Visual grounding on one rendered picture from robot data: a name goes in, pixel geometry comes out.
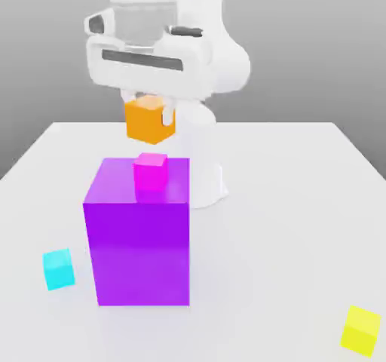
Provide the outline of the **small magenta cube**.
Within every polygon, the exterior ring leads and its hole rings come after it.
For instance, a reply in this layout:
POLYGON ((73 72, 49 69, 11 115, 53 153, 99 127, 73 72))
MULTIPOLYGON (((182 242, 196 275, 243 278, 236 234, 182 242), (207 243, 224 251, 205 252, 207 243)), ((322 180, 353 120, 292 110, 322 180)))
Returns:
POLYGON ((133 162, 136 189, 162 191, 168 179, 168 157, 165 154, 141 153, 133 162))

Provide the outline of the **small cyan cube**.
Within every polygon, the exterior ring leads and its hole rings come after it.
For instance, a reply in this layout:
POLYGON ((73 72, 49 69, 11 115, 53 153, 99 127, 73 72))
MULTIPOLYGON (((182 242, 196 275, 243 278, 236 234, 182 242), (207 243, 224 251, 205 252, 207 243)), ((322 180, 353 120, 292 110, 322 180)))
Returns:
POLYGON ((69 249, 44 253, 42 262, 48 290, 56 290, 75 284, 75 274, 69 249))

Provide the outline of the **small orange cube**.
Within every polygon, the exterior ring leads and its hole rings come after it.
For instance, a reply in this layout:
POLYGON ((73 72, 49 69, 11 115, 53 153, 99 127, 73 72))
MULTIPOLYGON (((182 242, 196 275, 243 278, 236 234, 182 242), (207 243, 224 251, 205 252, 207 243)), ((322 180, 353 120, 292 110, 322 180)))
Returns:
POLYGON ((156 145, 175 134, 175 116, 171 125, 163 124, 161 97, 145 95, 124 104, 127 136, 156 145))

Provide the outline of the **small yellow cube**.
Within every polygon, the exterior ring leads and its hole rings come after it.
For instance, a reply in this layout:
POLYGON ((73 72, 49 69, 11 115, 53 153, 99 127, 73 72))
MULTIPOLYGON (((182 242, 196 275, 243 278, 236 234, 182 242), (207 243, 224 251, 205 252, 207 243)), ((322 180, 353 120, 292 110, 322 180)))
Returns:
POLYGON ((381 315, 351 305, 345 321, 340 345, 366 357, 374 352, 381 324, 381 315))

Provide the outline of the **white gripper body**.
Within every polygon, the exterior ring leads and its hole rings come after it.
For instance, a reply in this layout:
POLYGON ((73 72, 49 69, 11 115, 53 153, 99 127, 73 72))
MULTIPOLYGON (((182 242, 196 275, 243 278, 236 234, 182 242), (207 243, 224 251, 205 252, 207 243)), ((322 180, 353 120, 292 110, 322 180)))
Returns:
POLYGON ((213 47, 204 36, 165 34, 146 50, 93 35, 86 54, 98 85, 182 100, 205 100, 213 93, 213 47))

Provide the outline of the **large purple box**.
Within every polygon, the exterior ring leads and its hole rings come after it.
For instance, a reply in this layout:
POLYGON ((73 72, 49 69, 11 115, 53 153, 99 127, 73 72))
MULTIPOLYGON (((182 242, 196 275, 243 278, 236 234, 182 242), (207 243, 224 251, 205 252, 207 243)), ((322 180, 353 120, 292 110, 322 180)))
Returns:
POLYGON ((189 305, 189 161, 168 170, 164 191, 140 192, 133 159, 100 165, 83 203, 99 305, 189 305))

